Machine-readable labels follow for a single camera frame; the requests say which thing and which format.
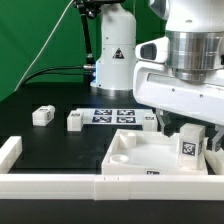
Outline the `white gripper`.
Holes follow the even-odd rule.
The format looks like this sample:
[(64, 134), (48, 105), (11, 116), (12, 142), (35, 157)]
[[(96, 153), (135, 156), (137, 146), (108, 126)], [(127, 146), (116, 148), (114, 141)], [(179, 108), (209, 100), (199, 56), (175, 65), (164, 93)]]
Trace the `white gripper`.
[(166, 37), (137, 45), (135, 54), (138, 62), (134, 68), (134, 98), (157, 108), (162, 134), (173, 134), (169, 112), (224, 126), (224, 68), (208, 71), (203, 82), (174, 77), (165, 65)]

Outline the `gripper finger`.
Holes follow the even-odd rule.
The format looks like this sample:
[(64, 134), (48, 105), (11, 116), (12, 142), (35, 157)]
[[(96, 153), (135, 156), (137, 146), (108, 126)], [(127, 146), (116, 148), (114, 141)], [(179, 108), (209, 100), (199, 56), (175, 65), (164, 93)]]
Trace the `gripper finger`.
[(224, 126), (215, 125), (208, 131), (209, 135), (209, 150), (218, 152), (222, 147), (222, 140), (224, 139)]

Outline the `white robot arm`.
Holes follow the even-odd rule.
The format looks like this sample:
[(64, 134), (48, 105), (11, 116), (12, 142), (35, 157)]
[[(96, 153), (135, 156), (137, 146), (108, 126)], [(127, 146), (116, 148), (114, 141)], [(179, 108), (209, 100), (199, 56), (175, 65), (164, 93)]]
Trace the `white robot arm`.
[(213, 123), (224, 136), (224, 0), (148, 0), (153, 35), (134, 43), (135, 23), (115, 0), (102, 5), (102, 49), (91, 87), (133, 93), (157, 111)]

